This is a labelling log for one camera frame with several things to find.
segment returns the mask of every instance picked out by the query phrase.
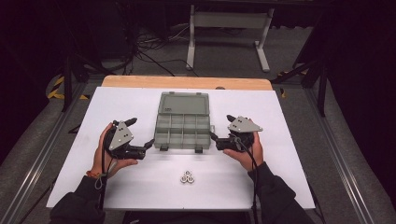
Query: person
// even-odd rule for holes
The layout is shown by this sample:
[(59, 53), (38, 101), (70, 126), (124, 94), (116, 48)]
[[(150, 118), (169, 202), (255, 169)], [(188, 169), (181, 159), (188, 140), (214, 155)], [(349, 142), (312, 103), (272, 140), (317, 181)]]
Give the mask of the person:
[[(95, 185), (102, 173), (102, 147), (107, 130), (106, 126), (99, 138), (98, 148), (93, 158), (92, 169), (82, 177), (75, 192), (65, 194), (50, 211), (50, 224), (55, 223), (104, 223), (106, 213), (99, 209), (100, 190)], [(240, 162), (247, 174), (257, 184), (257, 196), (262, 210), (262, 223), (265, 224), (311, 224), (314, 223), (305, 210), (295, 201), (295, 192), (277, 175), (274, 175), (263, 159), (262, 143), (257, 132), (250, 149), (257, 163), (257, 169), (252, 166), (252, 159), (246, 152), (224, 149), (223, 153)], [(105, 153), (105, 166), (112, 162), (110, 155)], [(108, 178), (115, 175), (119, 169), (130, 165), (137, 165), (138, 161), (118, 160), (108, 174)]]

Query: plastic storage box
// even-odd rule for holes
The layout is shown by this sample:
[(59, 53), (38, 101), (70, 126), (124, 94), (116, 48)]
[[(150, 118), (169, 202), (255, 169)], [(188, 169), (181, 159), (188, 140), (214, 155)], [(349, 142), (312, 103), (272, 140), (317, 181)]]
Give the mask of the plastic storage box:
[(158, 109), (154, 146), (195, 149), (203, 153), (210, 146), (209, 96), (207, 93), (163, 92)]

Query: person's right hand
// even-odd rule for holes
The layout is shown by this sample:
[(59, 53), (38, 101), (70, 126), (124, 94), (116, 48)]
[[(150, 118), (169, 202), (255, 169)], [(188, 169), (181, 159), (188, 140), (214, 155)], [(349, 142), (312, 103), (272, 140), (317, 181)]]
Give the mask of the person's right hand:
[[(94, 175), (99, 175), (102, 173), (102, 151), (103, 149), (103, 143), (105, 141), (105, 136), (106, 133), (108, 132), (108, 130), (111, 129), (111, 127), (113, 126), (112, 123), (109, 123), (106, 128), (102, 131), (102, 134), (99, 137), (99, 145), (98, 148), (95, 151), (95, 155), (93, 157), (93, 165), (91, 168), (91, 173)], [(113, 176), (118, 170), (130, 166), (130, 165), (136, 165), (137, 164), (137, 160), (134, 159), (128, 159), (128, 160), (112, 160), (110, 155), (108, 155), (108, 153), (105, 151), (105, 168), (110, 166), (110, 163), (114, 163), (116, 162), (114, 168), (110, 171), (110, 173), (108, 174), (108, 178), (110, 178), (111, 176)]]
[[(257, 163), (257, 166), (260, 166), (264, 162), (263, 154), (262, 154), (262, 143), (260, 142), (260, 137), (257, 132), (253, 133), (254, 135), (254, 143), (249, 149), (251, 154), (253, 155), (254, 160)], [(241, 165), (247, 170), (252, 171), (254, 166), (252, 165), (252, 160), (248, 153), (245, 152), (237, 152), (232, 149), (224, 149), (224, 154), (230, 156), (231, 158), (239, 161)]]

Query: white tabletop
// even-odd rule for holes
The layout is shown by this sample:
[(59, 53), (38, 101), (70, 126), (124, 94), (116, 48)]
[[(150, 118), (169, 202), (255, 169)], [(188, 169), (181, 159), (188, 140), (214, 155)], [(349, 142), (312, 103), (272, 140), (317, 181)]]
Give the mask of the white tabletop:
[[(304, 171), (274, 91), (230, 91), (193, 89), (143, 89), (99, 87), (78, 131), (78, 135), (47, 207), (53, 207), (67, 192), (74, 191), (97, 148), (99, 135), (112, 120), (137, 118), (130, 126), (134, 146), (153, 138), (163, 91), (209, 94), (210, 122), (219, 137), (227, 137), (226, 115), (253, 119), (263, 127), (260, 138), (264, 159), (275, 175), (296, 192), (302, 208), (314, 208)], [(195, 181), (180, 178), (191, 171)], [(152, 147), (138, 165), (120, 170), (107, 182), (105, 209), (117, 210), (248, 210), (253, 184), (239, 162), (217, 151), (212, 142), (204, 154), (193, 149), (160, 151)]]

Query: black sleeve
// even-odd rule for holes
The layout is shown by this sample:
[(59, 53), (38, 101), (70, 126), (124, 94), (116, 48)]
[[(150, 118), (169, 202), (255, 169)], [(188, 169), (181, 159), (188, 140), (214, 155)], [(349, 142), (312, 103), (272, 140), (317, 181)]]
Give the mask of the black sleeve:
[[(262, 206), (262, 223), (305, 224), (314, 223), (305, 210), (294, 200), (295, 192), (277, 175), (273, 175), (264, 162), (259, 171), (257, 196)], [(255, 181), (256, 170), (248, 173)]]
[(50, 211), (50, 223), (104, 223), (105, 212), (98, 209), (100, 191), (96, 179), (84, 176), (75, 192), (69, 192)]

